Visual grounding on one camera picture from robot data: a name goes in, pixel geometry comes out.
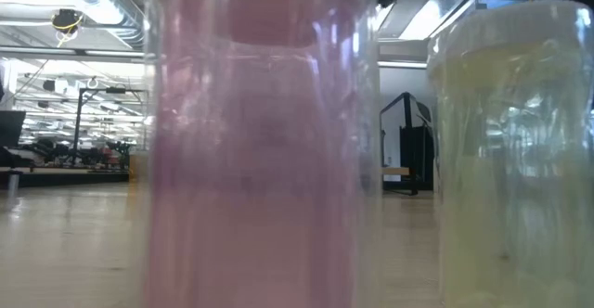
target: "wooden floor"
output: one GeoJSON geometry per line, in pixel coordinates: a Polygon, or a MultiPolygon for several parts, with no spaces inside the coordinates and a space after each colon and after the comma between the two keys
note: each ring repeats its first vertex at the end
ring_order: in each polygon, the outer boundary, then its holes
{"type": "MultiPolygon", "coordinates": [[[[0,307],[128,308],[127,185],[28,188],[0,213],[0,307]]],[[[431,195],[384,199],[382,307],[436,308],[431,195]]]]}

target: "computer monitor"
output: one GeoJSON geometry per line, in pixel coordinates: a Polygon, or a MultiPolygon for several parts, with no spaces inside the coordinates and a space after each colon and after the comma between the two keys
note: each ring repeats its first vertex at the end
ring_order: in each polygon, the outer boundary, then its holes
{"type": "Polygon", "coordinates": [[[0,111],[0,147],[15,147],[19,144],[25,111],[0,111]]]}

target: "yellow liquid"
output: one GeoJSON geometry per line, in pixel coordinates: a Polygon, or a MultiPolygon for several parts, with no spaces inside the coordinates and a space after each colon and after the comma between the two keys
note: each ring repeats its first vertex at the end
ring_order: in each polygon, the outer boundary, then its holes
{"type": "Polygon", "coordinates": [[[484,49],[431,72],[447,308],[594,307],[585,61],[547,42],[484,49]]]}

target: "pink liquid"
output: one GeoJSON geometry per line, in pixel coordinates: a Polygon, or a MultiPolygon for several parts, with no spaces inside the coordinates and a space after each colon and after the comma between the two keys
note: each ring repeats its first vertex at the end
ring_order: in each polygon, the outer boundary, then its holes
{"type": "Polygon", "coordinates": [[[368,0],[159,2],[147,307],[355,307],[368,0]]]}

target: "white wall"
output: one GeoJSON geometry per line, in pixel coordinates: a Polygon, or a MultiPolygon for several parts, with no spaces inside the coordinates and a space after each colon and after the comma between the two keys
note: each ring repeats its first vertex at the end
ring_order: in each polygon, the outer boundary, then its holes
{"type": "MultiPolygon", "coordinates": [[[[419,102],[432,109],[435,94],[426,76],[425,70],[380,69],[381,108],[385,108],[400,94],[409,92],[419,102]]],[[[422,126],[417,106],[411,103],[412,124],[422,126]]],[[[400,126],[404,127],[404,102],[400,102],[381,116],[381,128],[386,132],[384,139],[384,158],[391,167],[400,167],[400,126]]],[[[400,181],[400,176],[384,176],[386,181],[400,181]]]]}

